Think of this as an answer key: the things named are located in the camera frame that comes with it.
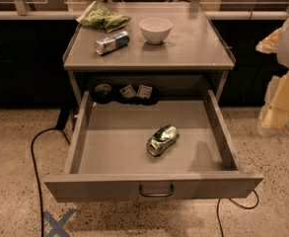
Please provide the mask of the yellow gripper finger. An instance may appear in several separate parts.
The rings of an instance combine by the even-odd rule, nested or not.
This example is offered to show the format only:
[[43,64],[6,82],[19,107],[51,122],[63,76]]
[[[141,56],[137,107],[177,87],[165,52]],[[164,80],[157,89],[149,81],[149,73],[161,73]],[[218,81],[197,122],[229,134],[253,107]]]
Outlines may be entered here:
[[282,77],[273,76],[264,96],[257,130],[261,135],[273,135],[289,122],[289,71]]
[[255,50],[265,54],[276,53],[280,33],[281,29],[273,31],[256,45]]

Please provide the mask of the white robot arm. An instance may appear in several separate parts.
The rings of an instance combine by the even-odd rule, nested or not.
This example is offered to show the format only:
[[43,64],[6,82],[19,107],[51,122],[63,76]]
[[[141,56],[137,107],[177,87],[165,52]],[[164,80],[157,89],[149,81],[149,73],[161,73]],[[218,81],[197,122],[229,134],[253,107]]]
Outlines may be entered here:
[[261,53],[275,53],[277,62],[288,69],[284,76],[271,78],[258,118],[258,132],[272,135],[289,122],[289,18],[255,49]]

